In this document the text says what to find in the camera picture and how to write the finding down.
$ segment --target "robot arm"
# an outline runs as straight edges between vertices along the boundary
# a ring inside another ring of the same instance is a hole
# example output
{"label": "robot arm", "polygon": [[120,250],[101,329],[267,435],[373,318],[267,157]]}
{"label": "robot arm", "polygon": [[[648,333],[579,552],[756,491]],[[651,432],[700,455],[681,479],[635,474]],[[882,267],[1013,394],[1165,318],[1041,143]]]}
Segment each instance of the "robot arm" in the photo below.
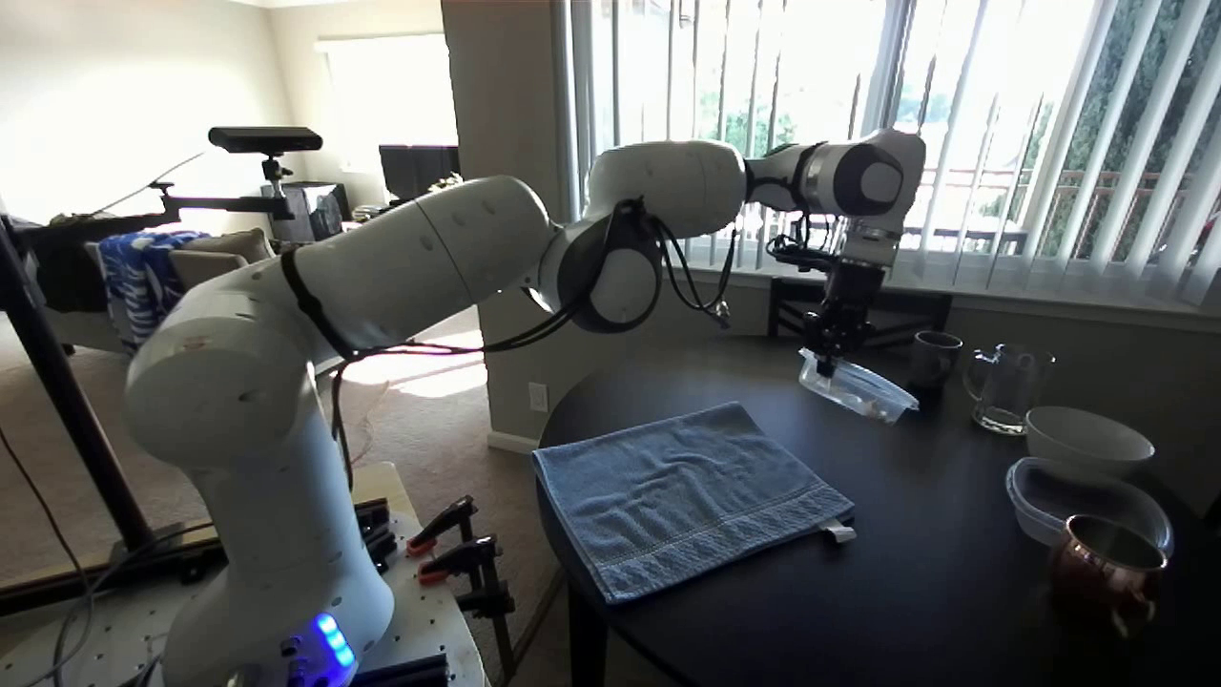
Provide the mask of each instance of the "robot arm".
{"label": "robot arm", "polygon": [[843,212],[848,232],[836,250],[815,250],[805,237],[774,245],[774,259],[827,269],[830,296],[808,344],[836,356],[864,324],[905,237],[918,170],[923,139],[895,128],[852,143],[780,143],[759,161],[709,139],[609,148],[591,167],[587,217],[558,232],[530,269],[530,292],[548,312],[583,301],[574,312],[583,329],[620,333],[651,312],[666,237],[722,232],[740,202],[800,217]]}
{"label": "robot arm", "polygon": [[597,157],[573,228],[520,180],[473,180],[193,284],[124,379],[131,432],[193,479],[228,555],[176,618],[166,681],[347,681],[393,618],[317,401],[320,361],[524,283],[579,324],[630,329],[655,301],[660,237],[716,232],[745,198],[859,212],[852,256],[886,256],[871,245],[901,232],[915,176],[890,137],[750,164],[726,143],[630,143]]}

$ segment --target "white bowl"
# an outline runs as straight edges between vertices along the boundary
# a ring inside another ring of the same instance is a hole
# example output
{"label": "white bowl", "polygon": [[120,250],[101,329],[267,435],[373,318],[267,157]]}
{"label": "white bowl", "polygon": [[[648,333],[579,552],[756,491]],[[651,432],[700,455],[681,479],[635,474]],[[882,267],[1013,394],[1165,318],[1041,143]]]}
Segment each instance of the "white bowl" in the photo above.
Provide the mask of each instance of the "white bowl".
{"label": "white bowl", "polygon": [[1176,550],[1176,531],[1165,506],[1125,479],[1077,479],[1077,474],[1065,474],[1046,459],[1020,459],[1003,474],[1003,491],[1013,505],[1021,535],[1041,545],[1065,541],[1067,516],[1095,516],[1138,531],[1142,536],[1157,541],[1158,552]]}
{"label": "white bowl", "polygon": [[1142,432],[1065,403],[1025,410],[1025,449],[1065,470],[1106,475],[1123,475],[1157,455]]}

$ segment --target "towel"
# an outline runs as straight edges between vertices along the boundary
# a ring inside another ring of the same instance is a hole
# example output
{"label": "towel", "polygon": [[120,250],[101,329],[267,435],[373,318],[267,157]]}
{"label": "towel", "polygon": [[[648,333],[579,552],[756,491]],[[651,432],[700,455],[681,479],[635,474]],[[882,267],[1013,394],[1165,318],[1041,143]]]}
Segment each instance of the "towel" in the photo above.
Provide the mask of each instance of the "towel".
{"label": "towel", "polygon": [[532,449],[538,479],[607,603],[814,535],[852,498],[740,403]]}

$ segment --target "white wall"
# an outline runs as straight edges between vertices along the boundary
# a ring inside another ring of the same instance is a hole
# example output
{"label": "white wall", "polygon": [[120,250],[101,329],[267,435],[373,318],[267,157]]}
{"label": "white wall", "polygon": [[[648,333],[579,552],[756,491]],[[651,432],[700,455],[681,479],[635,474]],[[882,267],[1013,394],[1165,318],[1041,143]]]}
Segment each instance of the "white wall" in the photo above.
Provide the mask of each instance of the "white wall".
{"label": "white wall", "polygon": [[[148,183],[211,124],[288,119],[267,10],[228,0],[0,0],[0,90],[0,198],[31,222]],[[211,151],[183,183],[231,170],[259,180]]]}
{"label": "white wall", "polygon": [[[273,7],[267,10],[273,54],[283,66],[283,83],[288,94],[292,120],[311,124],[320,137],[335,133],[330,90],[324,57],[317,54],[320,36],[373,36],[373,34],[419,34],[443,29],[440,0],[342,0],[317,7]],[[385,73],[385,89],[409,89],[409,73]],[[342,180],[351,202],[385,202],[381,176],[354,176],[338,167],[338,157],[320,148],[296,161],[296,170],[311,180]]]}

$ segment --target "black stand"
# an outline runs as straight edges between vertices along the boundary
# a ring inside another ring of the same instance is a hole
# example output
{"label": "black stand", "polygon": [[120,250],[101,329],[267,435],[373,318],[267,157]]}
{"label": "black stand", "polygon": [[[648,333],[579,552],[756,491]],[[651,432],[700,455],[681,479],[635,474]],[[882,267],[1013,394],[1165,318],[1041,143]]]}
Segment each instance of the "black stand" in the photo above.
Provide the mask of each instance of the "black stand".
{"label": "black stand", "polygon": [[[153,550],[157,535],[143,521],[99,418],[73,379],[73,366],[69,366],[53,329],[44,324],[41,292],[21,269],[6,217],[0,223],[0,305],[3,305],[13,337],[21,340],[57,415],[66,418],[69,437],[73,437],[90,485],[99,487],[99,497],[120,535],[120,550],[124,552]],[[166,573],[166,568],[199,573],[199,564],[207,564],[207,561],[222,561],[217,541],[183,545],[183,564],[176,564],[172,550],[157,552],[157,555],[141,555],[124,568],[124,575],[114,575],[114,578],[138,578],[141,573]],[[69,596],[78,596],[78,573],[3,589],[0,614],[19,609],[19,608],[38,608],[49,597],[69,597]]]}

